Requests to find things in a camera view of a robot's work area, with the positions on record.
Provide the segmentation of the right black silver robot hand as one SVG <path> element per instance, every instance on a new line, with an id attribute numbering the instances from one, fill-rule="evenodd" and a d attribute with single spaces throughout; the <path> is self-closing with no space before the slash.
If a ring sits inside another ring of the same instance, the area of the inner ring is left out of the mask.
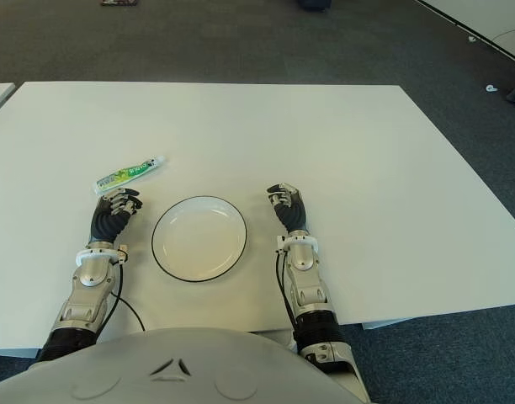
<path id="1" fill-rule="evenodd" d="M 306 212 L 300 191 L 289 183 L 278 183 L 267 188 L 268 200 L 280 223 L 288 233 L 308 233 Z"/>

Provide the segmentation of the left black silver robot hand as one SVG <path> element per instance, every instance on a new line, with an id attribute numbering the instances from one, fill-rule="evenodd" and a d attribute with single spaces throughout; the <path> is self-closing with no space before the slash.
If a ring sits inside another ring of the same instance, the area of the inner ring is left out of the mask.
<path id="1" fill-rule="evenodd" d="M 101 196 L 93 212 L 88 242 L 114 243 L 142 207 L 139 195 L 134 189 L 117 188 Z"/>

